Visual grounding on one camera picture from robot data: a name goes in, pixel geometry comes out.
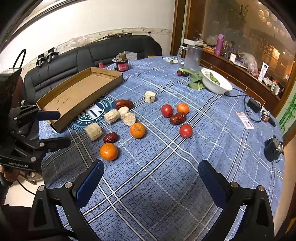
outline plastic pitcher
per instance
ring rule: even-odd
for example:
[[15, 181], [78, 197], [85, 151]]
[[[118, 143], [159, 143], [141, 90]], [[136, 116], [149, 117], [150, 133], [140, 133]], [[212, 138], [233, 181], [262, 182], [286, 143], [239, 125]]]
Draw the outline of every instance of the plastic pitcher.
[[[181, 59], [182, 50], [186, 50], [185, 61]], [[200, 59], [202, 57], [202, 48], [197, 46], [181, 46], [177, 53], [177, 59], [182, 68], [190, 70], [192, 72], [198, 72], [200, 70]]]

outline plaid tablecloth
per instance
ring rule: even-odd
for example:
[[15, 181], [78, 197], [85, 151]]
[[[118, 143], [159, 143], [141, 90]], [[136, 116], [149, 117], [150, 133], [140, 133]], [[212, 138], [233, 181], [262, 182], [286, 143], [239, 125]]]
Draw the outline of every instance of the plaid tablecloth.
[[[284, 158], [278, 163], [266, 160], [264, 141], [273, 134], [281, 138], [278, 123], [253, 123], [246, 130], [236, 112], [244, 112], [244, 97], [230, 98], [206, 89], [187, 87], [188, 77], [176, 74], [178, 65], [161, 57], [132, 61], [123, 73], [124, 82], [81, 113], [62, 134], [47, 122], [40, 122], [40, 138], [68, 136], [69, 148], [49, 153], [42, 162], [48, 188], [61, 187], [74, 180], [100, 158], [103, 138], [91, 142], [84, 127], [96, 121], [104, 134], [116, 132], [119, 156], [105, 161], [105, 173], [91, 200], [81, 211], [91, 227], [104, 240], [201, 240], [221, 210], [217, 208], [198, 175], [198, 163], [207, 159], [229, 181], [242, 187], [263, 185], [273, 214], [282, 189]], [[146, 103], [146, 91], [157, 93], [154, 103]], [[240, 92], [232, 90], [230, 95]], [[118, 99], [134, 102], [137, 121], [146, 126], [142, 139], [135, 139], [122, 121], [107, 124], [103, 115]], [[193, 136], [184, 139], [180, 126], [173, 126], [161, 115], [169, 103], [188, 104], [187, 123]], [[62, 208], [63, 224], [70, 229]], [[228, 239], [233, 237], [244, 213], [241, 208]]]

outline white root vegetable chunk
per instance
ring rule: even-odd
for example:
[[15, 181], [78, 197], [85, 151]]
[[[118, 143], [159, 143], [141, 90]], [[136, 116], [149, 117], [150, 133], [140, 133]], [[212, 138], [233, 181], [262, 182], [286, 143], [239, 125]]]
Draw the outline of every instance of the white root vegetable chunk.
[[103, 131], [98, 125], [98, 123], [92, 123], [84, 129], [91, 141], [98, 139], [103, 134]]
[[131, 113], [131, 112], [126, 113], [124, 115], [123, 122], [127, 126], [132, 126], [136, 122], [136, 116], [133, 113]]
[[116, 109], [112, 109], [104, 115], [105, 120], [111, 124], [119, 119], [120, 115]]
[[147, 103], [153, 103], [155, 101], [156, 94], [152, 91], [146, 91], [145, 93], [145, 101]]
[[124, 115], [127, 114], [127, 113], [129, 113], [129, 108], [128, 108], [127, 106], [121, 107], [121, 108], [118, 110], [118, 112], [119, 112], [119, 115], [120, 115], [120, 119], [123, 120]]

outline red tomato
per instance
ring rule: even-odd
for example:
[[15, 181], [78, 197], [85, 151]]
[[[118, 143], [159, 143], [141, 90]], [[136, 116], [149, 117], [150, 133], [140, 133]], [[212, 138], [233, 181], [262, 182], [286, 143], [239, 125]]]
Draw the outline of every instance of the red tomato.
[[184, 138], [189, 138], [192, 136], [192, 127], [189, 124], [183, 124], [180, 127], [180, 135]]
[[169, 104], [165, 104], [161, 108], [161, 113], [164, 117], [170, 117], [173, 114], [173, 108]]

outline power adapter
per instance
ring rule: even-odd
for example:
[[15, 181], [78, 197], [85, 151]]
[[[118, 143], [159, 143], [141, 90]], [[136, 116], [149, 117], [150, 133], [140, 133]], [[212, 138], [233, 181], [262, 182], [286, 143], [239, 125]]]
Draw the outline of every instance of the power adapter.
[[250, 107], [251, 110], [255, 113], [259, 113], [259, 111], [261, 110], [261, 106], [252, 98], [249, 99], [247, 106]]

